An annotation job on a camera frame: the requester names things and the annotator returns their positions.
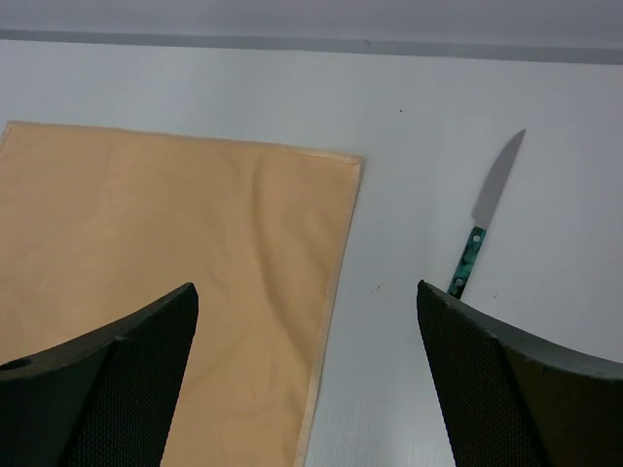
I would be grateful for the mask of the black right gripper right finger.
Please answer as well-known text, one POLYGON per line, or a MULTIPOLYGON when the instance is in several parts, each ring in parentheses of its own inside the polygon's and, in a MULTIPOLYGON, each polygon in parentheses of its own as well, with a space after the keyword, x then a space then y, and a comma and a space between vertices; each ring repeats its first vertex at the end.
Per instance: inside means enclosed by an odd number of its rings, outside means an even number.
POLYGON ((619 466, 622 366, 421 281, 418 322, 457 466, 619 466))

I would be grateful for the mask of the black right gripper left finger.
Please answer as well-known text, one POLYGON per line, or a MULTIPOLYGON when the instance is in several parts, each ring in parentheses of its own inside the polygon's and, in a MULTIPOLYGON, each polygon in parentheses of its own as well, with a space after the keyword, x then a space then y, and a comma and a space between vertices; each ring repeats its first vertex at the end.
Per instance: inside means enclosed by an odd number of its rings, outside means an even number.
POLYGON ((186 283, 1 367, 4 466, 158 466, 199 317, 186 283))

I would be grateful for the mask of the peach cloth napkin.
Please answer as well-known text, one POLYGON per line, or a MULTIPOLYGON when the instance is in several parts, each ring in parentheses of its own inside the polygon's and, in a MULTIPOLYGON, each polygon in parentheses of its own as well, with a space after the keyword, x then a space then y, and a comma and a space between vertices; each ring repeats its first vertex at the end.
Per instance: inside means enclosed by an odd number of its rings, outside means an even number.
POLYGON ((200 315, 164 465, 302 465, 361 171, 292 146, 8 123, 2 360, 191 282, 200 315))

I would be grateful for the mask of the knife with green handle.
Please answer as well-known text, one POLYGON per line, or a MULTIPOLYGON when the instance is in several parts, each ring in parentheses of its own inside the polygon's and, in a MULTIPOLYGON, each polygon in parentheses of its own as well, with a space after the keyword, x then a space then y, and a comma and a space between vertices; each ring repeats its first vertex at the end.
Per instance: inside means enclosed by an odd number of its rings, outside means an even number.
POLYGON ((448 286, 447 293, 452 297, 460 299, 464 292, 525 134, 526 131, 522 129, 508 140, 497 155, 483 182, 471 212, 474 226, 465 242, 448 286))

